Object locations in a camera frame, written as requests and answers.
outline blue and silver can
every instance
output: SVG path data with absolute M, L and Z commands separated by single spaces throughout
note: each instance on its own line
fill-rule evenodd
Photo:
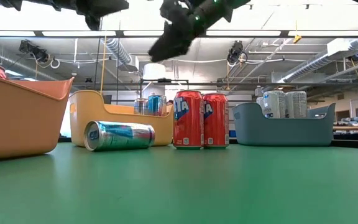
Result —
M 167 97 L 160 95 L 149 96 L 148 102 L 149 115 L 166 116 L 167 115 Z
M 151 125 L 91 121 L 85 127 L 85 147 L 89 151 L 147 149 L 154 144 Z

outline green table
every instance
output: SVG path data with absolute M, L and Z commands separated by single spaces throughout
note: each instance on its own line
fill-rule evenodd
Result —
M 358 149 L 88 152 L 0 161 L 0 223 L 358 223 Z

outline ceiling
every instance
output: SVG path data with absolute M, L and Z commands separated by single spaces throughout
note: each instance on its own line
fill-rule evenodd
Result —
M 319 4 L 312 4 L 310 9 L 305 9 L 305 2 L 320 2 Z M 212 29 L 221 29 L 221 30 L 230 30 L 230 29 L 295 29 L 295 23 L 298 23 L 299 29 L 304 30 L 330 30 L 330 29 L 345 29 L 345 30 L 354 30 L 358 29 L 358 5 L 353 1 L 336 1 L 340 3 L 338 5 L 326 4 L 327 1 L 252 1 L 253 9 L 250 10 L 249 6 L 243 6 L 240 9 L 237 9 L 233 15 L 232 23 L 227 23 L 224 20 L 217 22 Z M 122 11 L 119 14 L 114 14 L 108 16 L 105 20 L 110 21 L 105 23 L 106 29 L 161 29 L 163 24 L 162 18 L 159 16 L 158 8 L 160 1 L 148 2 L 144 1 L 140 3 L 140 0 L 136 0 L 137 4 L 132 4 L 131 9 L 128 11 Z M 38 5 L 33 5 L 31 3 L 26 3 L 24 5 L 23 11 L 25 11 L 25 6 L 31 5 L 32 7 L 40 7 Z M 20 20 L 20 16 L 25 14 L 25 12 L 18 12 L 0 8 L 0 10 L 6 11 L 12 15 L 12 19 Z M 86 26 L 83 27 L 80 25 L 83 20 L 81 16 L 72 15 L 72 12 L 65 11 L 61 14 L 50 10 L 46 10 L 50 15 L 48 17 L 49 22 L 33 24 L 26 19 L 26 24 L 30 26 L 30 30 L 56 30 L 56 27 L 63 26 L 59 28 L 61 30 L 85 30 Z M 67 13 L 65 18 L 62 18 L 62 14 Z M 59 22 L 52 22 L 52 20 L 60 18 L 62 20 Z M 67 20 L 71 17 L 74 18 L 74 21 L 71 21 L 69 25 Z M 22 21 L 15 21 L 13 24 L 10 24 L 9 21 L 0 21 L 0 30 L 2 29 L 23 29 L 22 26 L 18 24 L 23 24 Z M 21 38 L 21 39 L 9 39 L 3 38 L 0 39 L 0 48 L 6 54 L 19 55 L 23 57 L 23 62 L 26 62 L 29 65 L 35 67 L 35 61 L 29 55 L 23 55 L 18 51 L 19 44 L 21 40 L 30 40 L 33 44 L 38 45 L 42 49 L 46 49 L 47 52 L 53 55 L 57 59 L 62 60 L 74 60 L 75 53 L 75 39 L 53 39 L 53 38 Z M 174 58 L 178 60 L 178 75 L 179 79 L 189 79 L 191 82 L 216 82 L 218 78 L 224 78 L 227 75 L 227 51 L 230 49 L 231 45 L 235 38 L 200 38 L 195 39 L 186 55 Z M 281 44 L 285 39 L 271 38 L 271 39 L 254 39 L 246 38 L 240 39 L 242 44 L 246 48 L 248 53 L 249 61 L 263 61 L 269 56 L 269 52 L 273 52 L 278 44 Z M 290 44 L 284 46 L 274 55 L 271 59 L 282 59 L 286 60 L 280 62 L 270 62 L 266 63 L 257 69 L 245 82 L 254 82 L 260 78 L 261 82 L 269 82 L 272 72 L 287 72 L 292 68 L 296 67 L 303 60 L 308 60 L 313 55 L 318 52 L 326 49 L 326 44 L 328 44 L 333 39 L 301 39 L 297 44 Z M 129 54 L 138 56 L 140 60 L 140 67 L 142 68 L 146 63 L 150 63 L 149 57 L 147 55 L 148 49 L 156 41 L 155 38 L 122 38 L 120 42 L 125 50 Z M 103 44 L 99 46 L 99 39 L 78 39 L 78 48 L 77 48 L 76 60 L 94 60 L 99 53 L 99 59 L 103 58 Z M 128 73 L 117 70 L 116 61 L 107 60 L 105 62 L 105 71 L 104 71 L 104 82 L 105 83 L 116 83 L 117 80 L 114 76 L 118 76 L 120 81 L 124 83 L 129 82 L 138 82 L 139 74 L 138 73 Z M 100 63 L 61 63 L 57 69 L 47 68 L 48 72 L 51 74 L 56 74 L 59 77 L 70 78 L 72 72 L 76 72 L 78 75 L 75 77 L 75 83 L 81 84 L 84 83 L 86 78 L 92 78 L 93 81 L 99 83 L 101 80 L 102 74 L 102 62 Z M 162 64 L 166 66 L 167 77 L 173 78 L 173 62 L 172 60 L 163 61 Z M 240 73 L 234 73 L 232 75 L 237 77 L 244 77 L 249 74 L 257 65 L 243 65 L 244 68 L 238 69 L 241 70 Z M 337 71 L 343 69 L 343 63 L 338 62 L 337 64 L 332 63 L 328 66 L 323 67 L 317 72 L 326 73 L 328 75 L 334 74 Z M 235 79 L 233 82 L 239 82 L 240 79 Z M 194 86 L 193 88 L 211 88 L 203 86 Z M 253 89 L 254 87 L 239 87 L 238 90 Z M 115 90 L 116 87 L 113 85 L 106 85 L 105 90 Z

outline can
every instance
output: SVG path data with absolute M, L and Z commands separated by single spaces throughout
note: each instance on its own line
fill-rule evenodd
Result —
M 138 98 L 134 103 L 134 114 L 147 115 L 147 102 L 145 98 Z
M 222 93 L 210 93 L 204 100 L 204 148 L 229 145 L 229 105 Z
M 266 118 L 285 118 L 285 94 L 280 90 L 264 93 L 264 116 Z
M 285 117 L 306 118 L 307 96 L 305 91 L 291 91 L 285 94 Z
M 173 101 L 173 145 L 200 149 L 204 144 L 204 105 L 199 91 L 179 91 Z
M 151 125 L 91 121 L 85 127 L 85 147 L 89 151 L 147 149 L 154 144 Z
M 149 115 L 166 116 L 167 115 L 167 97 L 161 95 L 149 96 L 148 102 Z

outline ceiling light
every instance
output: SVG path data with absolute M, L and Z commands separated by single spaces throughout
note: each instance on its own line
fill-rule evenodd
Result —
M 22 74 L 19 74 L 17 72 L 13 72 L 11 70 L 6 70 L 5 73 L 8 73 L 8 74 L 13 75 L 13 76 L 23 76 Z
M 124 35 L 128 36 L 160 36 L 164 33 L 162 30 L 133 30 L 133 31 L 124 31 Z
M 279 36 L 281 31 L 278 30 L 207 30 L 206 35 L 219 36 Z
M 104 37 L 115 36 L 116 31 L 43 31 L 47 37 Z
M 310 31 L 290 31 L 288 33 L 289 36 L 323 36 L 323 37 L 342 37 L 342 36 L 358 36 L 358 30 L 310 30 Z
M 0 37 L 34 37 L 35 33 L 32 31 L 9 31 L 0 30 Z
M 36 81 L 36 80 L 33 79 L 33 78 L 23 78 L 23 80 L 32 81 L 32 82 L 35 82 L 35 81 Z

